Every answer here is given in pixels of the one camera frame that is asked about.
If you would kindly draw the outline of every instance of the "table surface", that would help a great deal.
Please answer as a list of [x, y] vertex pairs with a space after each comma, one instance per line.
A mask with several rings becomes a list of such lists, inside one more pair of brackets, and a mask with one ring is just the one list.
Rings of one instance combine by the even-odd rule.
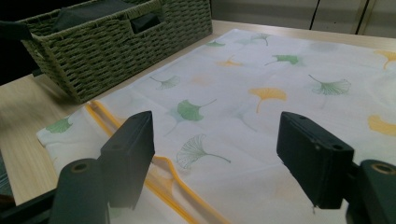
[[[213, 35], [151, 66], [96, 98], [101, 98], [134, 82], [137, 78], [172, 62], [181, 55], [232, 29], [344, 43], [373, 49], [396, 50], [396, 39], [391, 38], [213, 21]], [[81, 105], [74, 103], [45, 76], [33, 77], [29, 75], [0, 86], [0, 95], [0, 149], [16, 203], [21, 204], [56, 188], [57, 184], [58, 176], [46, 149], [39, 143], [35, 135], [36, 132], [73, 113]]]

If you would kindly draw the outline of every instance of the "woven basket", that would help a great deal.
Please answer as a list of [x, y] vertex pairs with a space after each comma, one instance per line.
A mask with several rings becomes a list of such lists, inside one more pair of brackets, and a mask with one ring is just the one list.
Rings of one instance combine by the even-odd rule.
[[[212, 34], [209, 0], [125, 2], [138, 6], [58, 33], [51, 28], [60, 10], [21, 21], [33, 36], [22, 43], [41, 71], [78, 103]], [[150, 12], [163, 22], [134, 34], [130, 20]]]

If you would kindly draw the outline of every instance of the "ginkgo leaf print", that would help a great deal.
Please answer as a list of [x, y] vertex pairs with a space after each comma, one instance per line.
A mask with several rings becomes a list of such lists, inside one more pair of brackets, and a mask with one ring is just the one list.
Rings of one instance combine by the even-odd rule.
[[273, 57], [276, 57], [276, 61], [266, 63], [265, 65], [268, 65], [270, 63], [279, 63], [279, 62], [288, 62], [291, 64], [297, 64], [297, 62], [299, 62], [299, 58], [296, 55], [273, 55]]
[[224, 47], [225, 44], [218, 43], [216, 40], [206, 44], [209, 47]]
[[264, 100], [277, 99], [286, 101], [287, 99], [287, 94], [278, 88], [257, 88], [250, 89], [248, 92], [260, 97], [260, 101], [257, 104], [256, 113], [259, 113], [260, 105]]
[[72, 124], [69, 123], [69, 117], [67, 117], [51, 124], [46, 128], [46, 130], [50, 133], [64, 133], [68, 128], [70, 128], [70, 126], [72, 126]]
[[199, 85], [199, 86], [208, 86], [214, 82], [213, 76], [210, 76], [208, 74], [200, 74], [200, 75], [194, 75], [191, 77], [191, 82], [194, 85]]
[[387, 123], [378, 115], [370, 116], [368, 122], [371, 130], [396, 137], [396, 124]]
[[381, 54], [388, 58], [388, 60], [384, 63], [384, 69], [387, 69], [388, 63], [396, 62], [396, 52], [387, 50], [376, 50], [375, 53]]
[[252, 40], [255, 40], [255, 39], [263, 39], [263, 40], [265, 41], [265, 45], [268, 46], [268, 40], [267, 40], [268, 36], [269, 36], [269, 35], [265, 35], [265, 34], [257, 34], [257, 35], [253, 35], [253, 36], [251, 37], [251, 39], [252, 39]]
[[253, 41], [253, 39], [239, 39], [237, 41], [235, 41], [235, 43], [246, 46], [249, 44], [255, 44], [255, 42]]
[[199, 109], [206, 105], [193, 105], [189, 100], [184, 100], [177, 105], [177, 113], [179, 113], [183, 119], [198, 121], [204, 118], [204, 116], [199, 113]]
[[203, 156], [213, 156], [231, 163], [231, 161], [221, 156], [206, 153], [202, 145], [202, 141], [205, 137], [206, 135], [204, 134], [197, 134], [185, 143], [183, 148], [177, 153], [177, 164], [184, 169], [190, 169], [191, 165]]
[[184, 101], [178, 103], [177, 108], [172, 108], [167, 113], [168, 115], [172, 116], [176, 120], [177, 123], [171, 130], [169, 130], [165, 134], [165, 136], [168, 135], [169, 133], [171, 133], [181, 121], [185, 121], [185, 120], [199, 121], [199, 120], [203, 119], [204, 116], [200, 114], [199, 110], [201, 107], [206, 106], [206, 105], [193, 105], [189, 102], [189, 100], [184, 100]]
[[172, 87], [175, 87], [179, 82], [180, 82], [180, 77], [178, 76], [173, 76], [165, 81], [160, 81], [155, 79], [154, 77], [150, 77], [154, 81], [160, 82], [161, 86], [157, 88], [157, 90], [165, 90], [165, 89], [170, 89]]
[[225, 62], [218, 62], [217, 64], [220, 65], [220, 66], [226, 66], [226, 67], [229, 67], [229, 66], [241, 66], [241, 65], [242, 65], [241, 63], [236, 63], [236, 62], [233, 62], [233, 61], [232, 61], [233, 56], [231, 56], [230, 58], [228, 58], [227, 61], [225, 61]]
[[312, 79], [320, 84], [320, 87], [317, 89], [313, 89], [312, 91], [317, 94], [324, 94], [324, 95], [340, 95], [345, 94], [349, 91], [350, 82], [346, 79], [341, 79], [339, 81], [334, 82], [321, 82], [311, 75], [309, 75]]

